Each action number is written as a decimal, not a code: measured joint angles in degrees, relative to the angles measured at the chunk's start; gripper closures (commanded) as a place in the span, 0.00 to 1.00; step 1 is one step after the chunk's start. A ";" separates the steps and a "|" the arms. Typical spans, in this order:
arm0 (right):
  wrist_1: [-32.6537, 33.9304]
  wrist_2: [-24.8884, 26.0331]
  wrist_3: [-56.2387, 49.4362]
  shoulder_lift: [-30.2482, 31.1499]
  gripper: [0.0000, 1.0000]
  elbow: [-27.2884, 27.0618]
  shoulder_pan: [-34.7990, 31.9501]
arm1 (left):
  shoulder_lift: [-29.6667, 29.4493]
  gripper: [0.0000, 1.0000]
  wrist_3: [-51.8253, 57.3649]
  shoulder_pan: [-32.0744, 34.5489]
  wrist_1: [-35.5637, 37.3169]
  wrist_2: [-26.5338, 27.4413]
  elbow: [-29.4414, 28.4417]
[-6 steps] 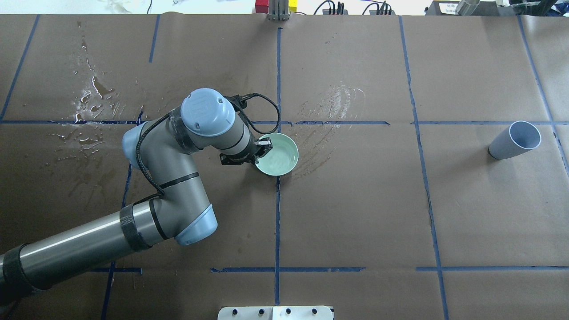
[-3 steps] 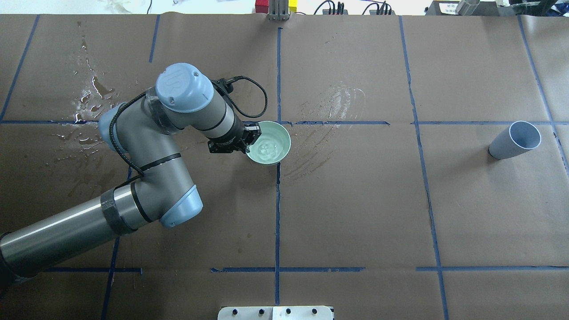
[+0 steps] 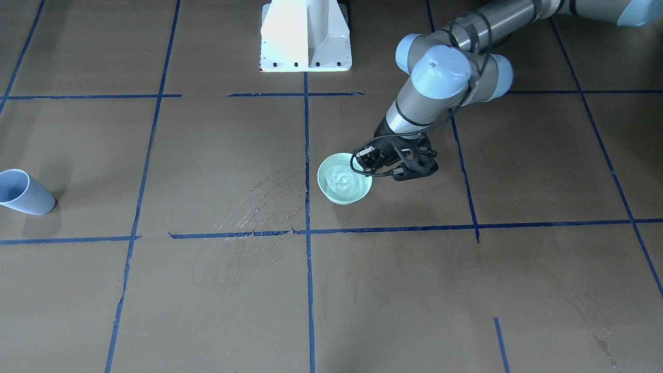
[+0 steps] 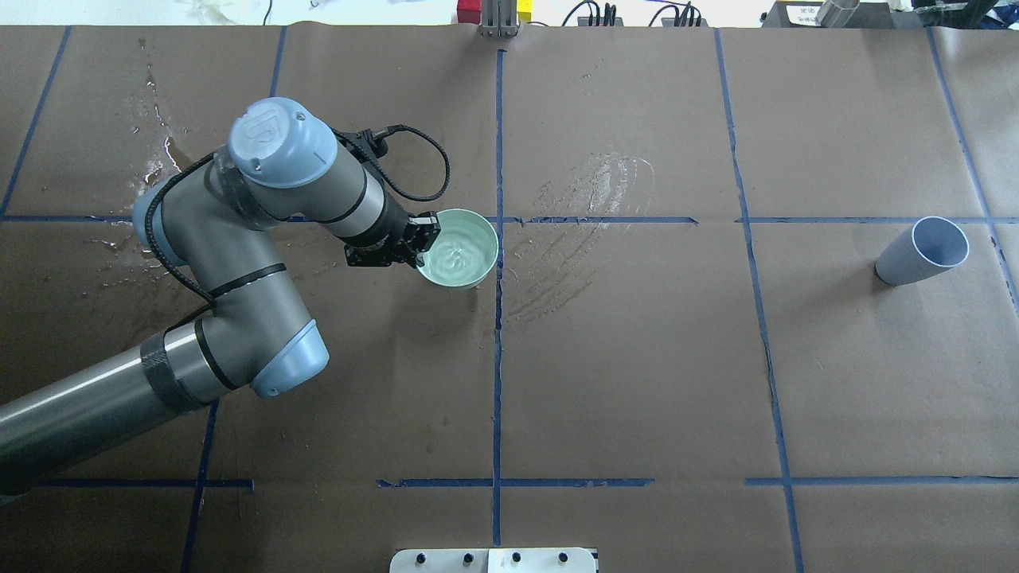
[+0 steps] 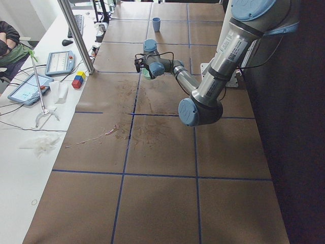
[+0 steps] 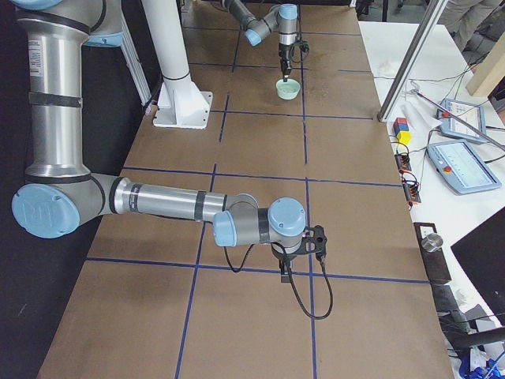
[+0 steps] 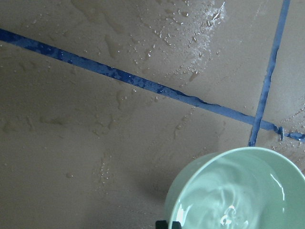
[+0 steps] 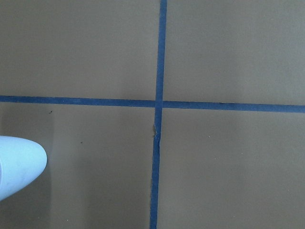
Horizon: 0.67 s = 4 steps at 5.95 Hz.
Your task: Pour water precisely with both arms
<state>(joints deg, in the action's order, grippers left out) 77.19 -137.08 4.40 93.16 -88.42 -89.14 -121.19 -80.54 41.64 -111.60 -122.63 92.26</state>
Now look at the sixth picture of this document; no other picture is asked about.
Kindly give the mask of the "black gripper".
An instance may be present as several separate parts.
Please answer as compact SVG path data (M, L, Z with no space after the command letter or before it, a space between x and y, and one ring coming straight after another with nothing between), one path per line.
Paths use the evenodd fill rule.
M301 243L296 246L283 246L280 242L271 243L271 251L279 261L282 283L289 283L288 267L292 268L292 260L301 254Z
M293 57L293 45L292 44L279 44L279 58L281 61L282 70L282 81L287 82L288 76L291 73L291 59Z

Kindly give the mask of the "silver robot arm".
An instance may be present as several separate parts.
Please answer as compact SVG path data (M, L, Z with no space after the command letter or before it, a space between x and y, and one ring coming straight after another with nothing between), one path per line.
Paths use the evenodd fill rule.
M291 51L297 42L297 6L291 3L274 5L266 16L258 19L242 1L224 0L221 5L239 22L252 46L274 32L279 34L280 68L282 80L287 82L292 70Z
M240 272L249 251L270 244L282 281L292 282L291 261L310 252L305 210L290 197L259 208L247 193L236 196L153 186L128 178L93 174L82 157L81 48L122 44L122 1L11 1L28 36L33 163L28 184L12 199L15 220L40 238L59 238L106 214L127 212L209 222L228 265ZM281 4L257 19L241 1L221 1L256 46L279 33L282 80L290 75L290 50L297 40L297 6ZM162 76L154 125L204 129L213 95L193 82L176 1L142 1ZM227 247L249 245L239 268Z

